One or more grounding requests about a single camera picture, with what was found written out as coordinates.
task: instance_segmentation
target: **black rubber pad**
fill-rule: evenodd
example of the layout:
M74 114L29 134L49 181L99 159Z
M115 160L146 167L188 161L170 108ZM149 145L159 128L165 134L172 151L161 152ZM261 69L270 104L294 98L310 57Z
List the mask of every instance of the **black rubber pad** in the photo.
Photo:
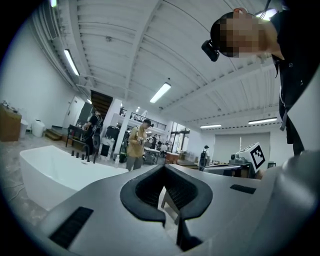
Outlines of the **black rubber pad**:
M249 187L249 186L241 186L237 184L232 185L230 189L241 191L248 194L253 194L256 191L256 188Z

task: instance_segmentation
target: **ceiling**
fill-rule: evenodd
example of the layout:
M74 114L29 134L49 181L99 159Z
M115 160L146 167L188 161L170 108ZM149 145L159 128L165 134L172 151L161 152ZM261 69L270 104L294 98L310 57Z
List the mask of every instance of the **ceiling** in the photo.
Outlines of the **ceiling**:
M94 90L131 102L191 129L221 124L236 130L250 120L278 116L280 79L275 79L270 58L261 64L255 56L220 55L211 62L201 45L223 14L236 7L257 13L265 4L265 0L60 0L53 9L59 37L51 43L84 92ZM70 50L80 76L74 75L64 49ZM168 78L171 89L151 104Z

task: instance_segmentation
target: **fluorescent light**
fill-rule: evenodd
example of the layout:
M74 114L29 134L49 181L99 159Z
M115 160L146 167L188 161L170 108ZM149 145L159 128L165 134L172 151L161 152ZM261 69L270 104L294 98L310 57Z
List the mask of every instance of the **fluorescent light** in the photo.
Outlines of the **fluorescent light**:
M267 118L267 119L261 119L261 120L254 120L254 121L248 122L248 124L254 125L254 124L267 123L267 122L276 121L277 119L278 119L277 117L273 117L273 118Z
M157 93L152 97L150 100L151 103L156 103L157 100L159 100L169 89L171 88L171 85L167 82L162 85L162 87L157 91Z
M203 126L200 126L201 129L205 129L205 128L216 128L216 127L221 127L221 124L212 124L212 125L203 125Z
M57 0L50 0L51 7L57 6Z
M65 50L64 50L64 54L65 54L65 56L66 56L66 58L67 58L67 60L68 60L68 62L69 62L69 64L70 64L73 72L74 72L77 76L79 76L79 72L78 72L78 70L77 70L77 68L76 68L76 66L75 66L75 64L74 64L74 61L72 60L72 57L71 57L71 55L70 55L70 51L69 51L68 49L65 49Z
M258 13L258 14L256 14L255 16L256 17L258 17L258 18L260 18L260 16L261 16L261 14L263 13L263 11L262 12L260 12L260 13ZM264 15L264 17L262 18L264 21L270 21L270 18L273 16L273 15L275 15L277 13L277 10L275 10L275 9L269 9L269 10L267 10L266 12L265 12L265 15Z

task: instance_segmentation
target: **wooden cabinet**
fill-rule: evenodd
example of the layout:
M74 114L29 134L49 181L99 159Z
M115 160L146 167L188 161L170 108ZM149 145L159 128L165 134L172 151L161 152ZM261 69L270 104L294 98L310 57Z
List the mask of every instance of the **wooden cabinet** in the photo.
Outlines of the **wooden cabinet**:
M0 141L16 142L20 135L21 115L0 106Z

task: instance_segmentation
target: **white bathtub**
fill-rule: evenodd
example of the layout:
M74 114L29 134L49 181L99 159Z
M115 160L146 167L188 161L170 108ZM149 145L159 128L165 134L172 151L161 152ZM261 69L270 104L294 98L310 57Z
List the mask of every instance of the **white bathtub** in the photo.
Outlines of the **white bathtub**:
M52 145L21 151L21 172L29 199L49 211L92 182L128 171L92 160L86 162Z

